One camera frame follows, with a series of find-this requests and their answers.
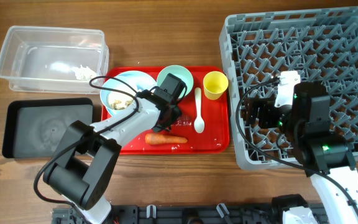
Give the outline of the orange carrot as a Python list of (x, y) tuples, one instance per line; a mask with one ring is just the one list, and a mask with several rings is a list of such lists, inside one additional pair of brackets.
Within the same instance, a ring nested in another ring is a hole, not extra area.
[(167, 134), (148, 133), (145, 135), (145, 142), (150, 145), (159, 144), (184, 144), (187, 143), (187, 138), (172, 136)]

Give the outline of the white plastic spoon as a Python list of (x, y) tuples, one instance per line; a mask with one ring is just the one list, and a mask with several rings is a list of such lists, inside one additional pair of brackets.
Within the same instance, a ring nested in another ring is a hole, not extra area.
[(196, 118), (194, 121), (194, 129), (197, 133), (204, 131), (205, 123), (201, 116), (201, 88), (195, 88), (195, 105), (196, 105)]

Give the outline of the mint green bowl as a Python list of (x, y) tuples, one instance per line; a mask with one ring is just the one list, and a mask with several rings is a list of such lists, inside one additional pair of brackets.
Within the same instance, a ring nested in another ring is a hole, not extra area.
[(183, 90), (180, 98), (190, 93), (193, 88), (194, 80), (191, 72), (181, 65), (170, 65), (163, 68), (157, 76), (157, 85), (160, 86), (166, 76), (171, 73), (172, 75), (180, 78), (186, 85), (187, 89)]

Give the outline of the yellow plastic cup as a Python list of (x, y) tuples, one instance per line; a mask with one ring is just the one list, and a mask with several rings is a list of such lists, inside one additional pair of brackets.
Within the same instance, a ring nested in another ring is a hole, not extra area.
[(217, 100), (227, 90), (229, 82), (224, 73), (213, 71), (203, 78), (204, 94), (209, 100)]

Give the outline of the white tissue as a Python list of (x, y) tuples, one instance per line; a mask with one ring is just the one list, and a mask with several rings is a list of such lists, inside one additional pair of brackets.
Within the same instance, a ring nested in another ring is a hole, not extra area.
[(97, 73), (92, 69), (82, 65), (80, 67), (72, 67), (71, 70), (74, 72), (76, 79), (81, 81), (89, 81), (97, 76)]

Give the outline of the red snack wrapper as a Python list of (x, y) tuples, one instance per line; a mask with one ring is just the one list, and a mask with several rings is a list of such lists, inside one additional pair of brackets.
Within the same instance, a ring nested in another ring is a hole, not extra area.
[(191, 118), (187, 115), (180, 116), (172, 126), (191, 126)]

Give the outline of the light blue plate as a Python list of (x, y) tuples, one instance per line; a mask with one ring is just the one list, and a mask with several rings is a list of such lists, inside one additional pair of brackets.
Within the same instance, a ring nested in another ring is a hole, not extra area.
[(106, 80), (103, 87), (121, 90), (128, 93), (135, 93), (135, 91), (149, 90), (157, 85), (155, 79), (149, 74), (136, 70), (121, 72), (118, 75), (115, 75), (114, 78), (122, 80), (126, 84), (130, 85), (131, 88), (114, 79)]

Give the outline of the rice and food scraps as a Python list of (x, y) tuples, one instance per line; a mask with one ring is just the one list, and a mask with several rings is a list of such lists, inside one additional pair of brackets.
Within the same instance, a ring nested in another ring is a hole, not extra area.
[(132, 97), (115, 91), (111, 91), (107, 96), (108, 105), (113, 110), (126, 109), (133, 100)]

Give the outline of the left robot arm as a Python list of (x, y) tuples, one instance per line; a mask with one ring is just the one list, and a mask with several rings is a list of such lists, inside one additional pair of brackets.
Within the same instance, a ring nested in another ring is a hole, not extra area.
[(109, 119), (91, 125), (75, 121), (35, 179), (64, 196), (62, 202), (86, 223), (107, 222), (112, 206), (104, 192), (122, 147), (144, 131), (161, 131), (174, 123), (181, 116), (182, 91), (154, 87), (138, 92), (130, 106)]

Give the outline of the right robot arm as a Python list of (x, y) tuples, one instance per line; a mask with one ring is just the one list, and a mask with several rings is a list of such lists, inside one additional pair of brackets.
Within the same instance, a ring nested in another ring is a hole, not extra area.
[(291, 110), (277, 120), (290, 139), (296, 164), (310, 178), (330, 223), (358, 223), (358, 171), (345, 138), (330, 130), (329, 95), (324, 86), (301, 82), (289, 96)]

